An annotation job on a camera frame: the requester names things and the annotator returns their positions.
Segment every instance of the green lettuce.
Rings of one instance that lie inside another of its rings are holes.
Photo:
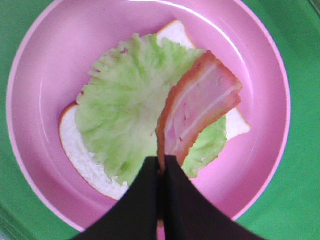
[[[157,154],[155,129],[170,89],[204,53],[156,34],[122,41],[93,64],[78,95],[76,126],[94,159],[120,184],[131,184],[144,159]],[[183,169],[190,177],[215,159],[226,143],[225,117],[206,128]]]

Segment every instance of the green table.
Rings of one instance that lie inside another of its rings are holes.
[[[18,230],[18,240],[61,240],[77,233],[28,185],[6,125],[6,90],[15,53],[51,2],[0,0],[0,230],[7,235]],[[281,52],[292,114],[287,147],[276,174],[238,222],[266,239],[320,239],[320,16],[308,0],[244,2],[265,24]]]

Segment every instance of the bacon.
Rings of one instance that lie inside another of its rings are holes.
[[[210,51],[196,60],[174,86],[157,122],[160,169],[165,155],[176,156],[182,166],[199,133],[236,107],[241,82]]]

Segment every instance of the pink plate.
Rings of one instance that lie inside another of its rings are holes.
[[[262,194],[281,161],[291,107],[286,70],[268,31],[240,0],[56,0],[16,54],[7,122],[34,192],[79,231],[115,201],[91,188],[69,162],[59,139],[60,114],[88,83],[90,66],[102,53],[132,33],[155,33],[175,19],[242,81],[239,108],[252,127],[192,180],[196,187],[235,220]]]

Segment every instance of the bread slice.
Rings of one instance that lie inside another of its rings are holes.
[[[182,22],[175,20],[166,25],[157,33],[158,44],[161,40],[169,40],[180,43],[187,48],[196,48],[190,40]],[[60,118],[59,134],[64,151],[80,175],[101,194],[120,199],[128,190],[125,182],[120,185],[115,180],[117,177],[109,178],[102,164],[96,163],[94,153],[88,151],[77,129],[76,115],[77,104],[71,104],[62,113]],[[237,108],[226,114],[226,137],[228,141],[238,135],[245,134],[251,129]]]

